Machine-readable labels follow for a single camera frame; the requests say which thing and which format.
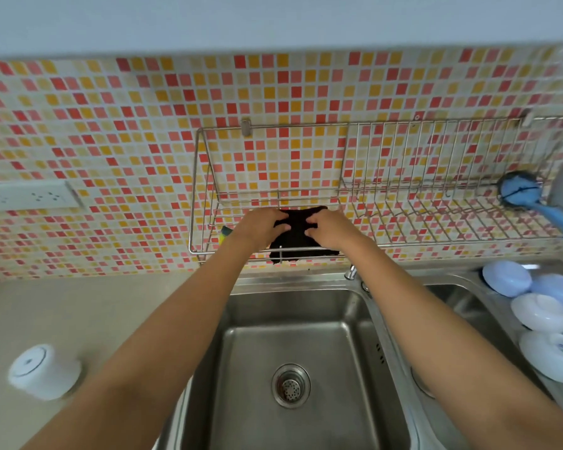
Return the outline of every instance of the hand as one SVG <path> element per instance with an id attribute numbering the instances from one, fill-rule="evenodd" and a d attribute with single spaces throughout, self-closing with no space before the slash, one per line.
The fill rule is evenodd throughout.
<path id="1" fill-rule="evenodd" d="M 307 222 L 316 224 L 317 228 L 309 228 L 304 234 L 313 238 L 323 248 L 334 251 L 345 251 L 348 243 L 352 243 L 363 234 L 344 216 L 341 209 L 336 211 L 321 210 L 307 218 Z"/>
<path id="2" fill-rule="evenodd" d="M 276 221 L 286 219 L 288 216 L 277 208 L 257 208 L 244 215 L 228 238 L 246 244 L 250 247 L 251 253 L 261 251 L 279 235 L 291 229 L 289 224 L 273 227 Z"/>

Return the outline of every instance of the electrical outlet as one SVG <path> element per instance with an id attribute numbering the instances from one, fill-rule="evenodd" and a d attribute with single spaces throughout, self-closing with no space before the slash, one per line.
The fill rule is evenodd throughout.
<path id="1" fill-rule="evenodd" d="M 0 182 L 0 211 L 79 207 L 65 180 Z"/>

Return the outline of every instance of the dish rack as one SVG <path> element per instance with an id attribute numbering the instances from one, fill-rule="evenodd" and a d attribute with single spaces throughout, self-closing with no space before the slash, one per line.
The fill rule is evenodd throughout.
<path id="1" fill-rule="evenodd" d="M 343 208 L 380 248 L 562 238 L 539 214 L 502 207 L 495 185 L 530 170 L 547 196 L 562 163 L 563 116 L 200 128 L 188 247 L 204 262 L 223 226 L 263 206 Z M 295 249 L 322 248 L 250 262 Z"/>

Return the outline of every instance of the white cylinder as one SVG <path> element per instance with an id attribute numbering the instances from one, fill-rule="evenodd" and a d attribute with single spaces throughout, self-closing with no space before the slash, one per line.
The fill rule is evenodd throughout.
<path id="1" fill-rule="evenodd" d="M 8 382 L 40 400 L 49 401 L 67 393 L 79 378 L 79 360 L 57 353 L 49 344 L 27 349 L 8 370 Z"/>

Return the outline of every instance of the blue brush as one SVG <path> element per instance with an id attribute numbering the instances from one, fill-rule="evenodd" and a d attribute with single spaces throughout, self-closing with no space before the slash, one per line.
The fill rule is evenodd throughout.
<path id="1" fill-rule="evenodd" d="M 535 210 L 563 233 L 563 211 L 540 203 L 542 186 L 533 173 L 516 170 L 498 180 L 499 198 L 505 206 Z"/>

